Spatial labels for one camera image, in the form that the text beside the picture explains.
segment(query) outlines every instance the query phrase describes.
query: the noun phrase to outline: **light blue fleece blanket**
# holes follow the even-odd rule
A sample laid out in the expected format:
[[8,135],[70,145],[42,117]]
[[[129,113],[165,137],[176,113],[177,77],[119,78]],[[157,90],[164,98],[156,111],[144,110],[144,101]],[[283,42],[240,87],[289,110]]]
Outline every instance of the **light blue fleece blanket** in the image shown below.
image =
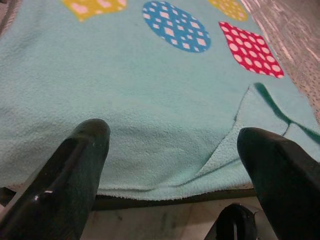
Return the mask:
[[24,182],[90,118],[111,128],[104,195],[179,199],[247,183],[243,127],[320,161],[307,99],[229,4],[238,12],[206,0],[24,0],[0,38],[0,186]]

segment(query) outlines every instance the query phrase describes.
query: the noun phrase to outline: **blue oval patch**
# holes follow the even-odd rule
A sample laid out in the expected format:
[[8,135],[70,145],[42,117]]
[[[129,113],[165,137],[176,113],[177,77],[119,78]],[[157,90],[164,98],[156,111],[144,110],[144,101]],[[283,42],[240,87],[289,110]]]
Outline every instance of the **blue oval patch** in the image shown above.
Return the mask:
[[166,1],[146,2],[142,12],[152,31],[174,47],[191,53],[209,49],[209,33],[190,13]]

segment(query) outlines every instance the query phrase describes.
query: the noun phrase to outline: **floor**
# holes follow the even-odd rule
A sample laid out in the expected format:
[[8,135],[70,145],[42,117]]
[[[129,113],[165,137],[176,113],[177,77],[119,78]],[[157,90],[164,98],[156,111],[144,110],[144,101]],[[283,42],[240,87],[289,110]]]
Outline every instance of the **floor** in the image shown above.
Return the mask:
[[203,240],[232,203],[261,208],[256,197],[91,213],[81,240]]

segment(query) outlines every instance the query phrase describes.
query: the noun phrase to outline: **red polka dot shape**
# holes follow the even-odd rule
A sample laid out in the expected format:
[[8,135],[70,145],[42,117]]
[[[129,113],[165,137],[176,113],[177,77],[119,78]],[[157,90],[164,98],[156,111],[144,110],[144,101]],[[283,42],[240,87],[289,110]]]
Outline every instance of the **red polka dot shape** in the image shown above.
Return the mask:
[[227,22],[220,21],[219,25],[234,59],[242,67],[257,74],[284,77],[284,71],[262,36]]

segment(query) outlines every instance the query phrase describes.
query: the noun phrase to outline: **yellow patch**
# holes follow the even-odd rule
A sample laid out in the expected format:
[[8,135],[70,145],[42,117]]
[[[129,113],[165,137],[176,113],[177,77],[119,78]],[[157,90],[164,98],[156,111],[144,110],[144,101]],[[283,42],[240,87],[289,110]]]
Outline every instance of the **yellow patch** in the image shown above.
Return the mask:
[[95,15],[115,13],[127,7],[127,0],[62,0],[80,22]]
[[247,21],[247,14],[237,0],[208,0],[214,7],[219,9],[228,17],[237,21]]

